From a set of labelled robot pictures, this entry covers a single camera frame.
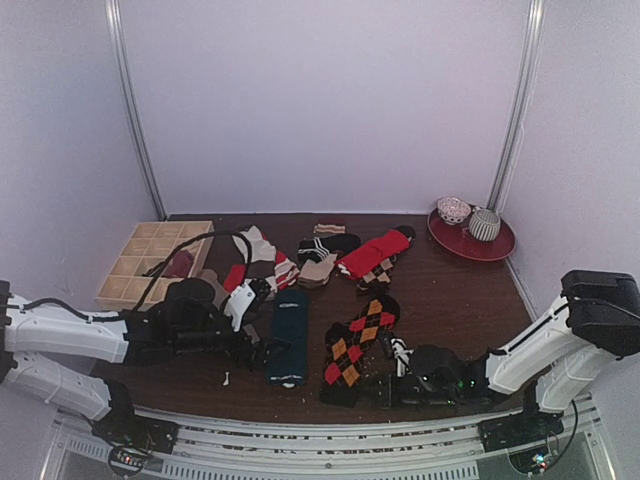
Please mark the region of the argyle black red orange sock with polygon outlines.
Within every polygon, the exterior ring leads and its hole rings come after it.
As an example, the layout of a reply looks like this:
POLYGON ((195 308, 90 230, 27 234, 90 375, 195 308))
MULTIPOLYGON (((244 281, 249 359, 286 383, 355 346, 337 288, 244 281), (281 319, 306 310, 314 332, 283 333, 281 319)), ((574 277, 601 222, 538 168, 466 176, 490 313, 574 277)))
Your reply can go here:
POLYGON ((325 356, 319 400, 353 408, 364 378, 362 362, 378 338, 400 319, 400 306, 388 294, 374 296, 349 322, 334 323, 325 333, 325 356))

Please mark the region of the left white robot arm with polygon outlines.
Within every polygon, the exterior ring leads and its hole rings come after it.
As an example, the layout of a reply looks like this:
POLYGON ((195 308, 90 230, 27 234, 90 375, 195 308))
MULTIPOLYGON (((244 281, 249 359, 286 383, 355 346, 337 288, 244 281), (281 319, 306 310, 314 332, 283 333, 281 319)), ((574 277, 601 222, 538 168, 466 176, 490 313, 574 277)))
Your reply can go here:
POLYGON ((267 297, 260 280, 245 283, 218 309, 213 286, 199 278, 169 284, 146 310, 84 312, 55 298, 28 301, 1 283, 1 381, 71 410, 123 444, 137 442, 144 424, 128 388, 77 373, 50 359, 80 356, 147 367, 182 354, 225 352, 248 368, 264 367, 290 349, 286 340, 249 332, 245 315, 267 297))

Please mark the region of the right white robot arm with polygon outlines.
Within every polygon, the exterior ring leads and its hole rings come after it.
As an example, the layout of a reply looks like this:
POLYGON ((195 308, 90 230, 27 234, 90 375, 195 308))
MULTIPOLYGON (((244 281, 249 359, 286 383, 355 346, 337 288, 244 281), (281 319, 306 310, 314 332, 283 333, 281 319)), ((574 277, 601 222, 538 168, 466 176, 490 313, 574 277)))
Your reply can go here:
POLYGON ((533 404, 513 419, 535 440, 610 363, 639 352, 639 287, 625 273, 572 270, 551 306, 507 344, 472 361, 452 350, 385 342, 401 371, 373 381, 380 405, 499 405, 524 385, 533 404))

